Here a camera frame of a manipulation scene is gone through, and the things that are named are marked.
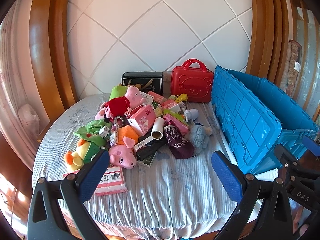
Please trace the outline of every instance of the barcode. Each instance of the barcode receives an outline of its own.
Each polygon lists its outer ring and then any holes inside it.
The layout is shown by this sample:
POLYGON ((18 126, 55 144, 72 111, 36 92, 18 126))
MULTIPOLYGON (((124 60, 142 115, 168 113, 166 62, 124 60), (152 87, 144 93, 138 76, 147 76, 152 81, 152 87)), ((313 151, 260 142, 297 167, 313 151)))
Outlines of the barcode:
POLYGON ((120 173, 111 174, 111 180, 120 179, 120 173))

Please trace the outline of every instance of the white box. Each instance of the white box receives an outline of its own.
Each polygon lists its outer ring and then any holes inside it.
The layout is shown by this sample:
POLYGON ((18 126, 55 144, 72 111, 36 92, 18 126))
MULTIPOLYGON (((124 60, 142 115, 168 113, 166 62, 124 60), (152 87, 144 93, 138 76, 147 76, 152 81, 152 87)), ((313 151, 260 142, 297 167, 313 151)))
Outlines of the white box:
POLYGON ((143 146, 145 146, 147 143, 151 142, 154 138, 152 136, 149 136, 147 138, 145 138, 143 141, 137 143, 134 147, 133 150, 136 153, 140 148, 142 148, 143 146))
POLYGON ((142 95, 143 98, 146 99, 146 101, 143 104, 144 105, 151 105, 152 109, 154 109, 152 102, 155 97, 152 95, 146 94, 144 92, 141 92, 141 91, 140 91, 140 94, 142 95))
POLYGON ((103 126, 101 127, 101 129, 99 130, 99 135, 104 138, 106 141, 110 140, 110 129, 107 126, 103 126))

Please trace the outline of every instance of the curtain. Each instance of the curtain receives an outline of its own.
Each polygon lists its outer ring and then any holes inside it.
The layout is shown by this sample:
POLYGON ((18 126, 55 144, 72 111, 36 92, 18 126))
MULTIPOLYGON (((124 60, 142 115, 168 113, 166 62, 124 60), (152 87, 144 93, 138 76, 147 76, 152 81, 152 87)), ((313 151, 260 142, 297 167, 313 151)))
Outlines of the curtain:
POLYGON ((18 110, 28 103, 23 89, 15 54, 14 23, 16 0, 0 25, 0 131, 8 144, 30 169, 33 169, 38 143, 30 135, 19 119, 18 110))

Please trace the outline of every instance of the red handle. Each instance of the red handle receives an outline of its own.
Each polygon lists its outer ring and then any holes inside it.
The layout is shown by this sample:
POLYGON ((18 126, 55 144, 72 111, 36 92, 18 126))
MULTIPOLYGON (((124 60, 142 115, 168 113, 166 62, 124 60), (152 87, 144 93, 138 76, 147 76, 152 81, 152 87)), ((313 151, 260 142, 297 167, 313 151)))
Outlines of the red handle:
POLYGON ((200 60, 195 59, 195 58, 191 58, 191 59, 186 60, 186 61, 182 64, 183 69, 184 69, 184 70, 188 70, 189 67, 190 67, 190 65, 191 65, 192 63, 199 63, 200 68, 202 69, 202 72, 208 72, 205 64, 204 64, 203 62, 201 62, 200 60))

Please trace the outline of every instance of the yellow duck plush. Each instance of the yellow duck plush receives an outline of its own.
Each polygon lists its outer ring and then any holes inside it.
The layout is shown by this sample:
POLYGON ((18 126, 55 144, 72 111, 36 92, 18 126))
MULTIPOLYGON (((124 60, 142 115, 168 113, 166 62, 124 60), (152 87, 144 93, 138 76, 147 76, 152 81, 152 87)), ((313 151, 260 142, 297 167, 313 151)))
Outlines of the yellow duck plush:
POLYGON ((99 150, 99 147, 94 143, 80 139, 77 143, 76 150, 74 152, 68 151, 64 155, 64 161, 68 171, 72 172, 81 169, 85 163, 91 161, 99 150))

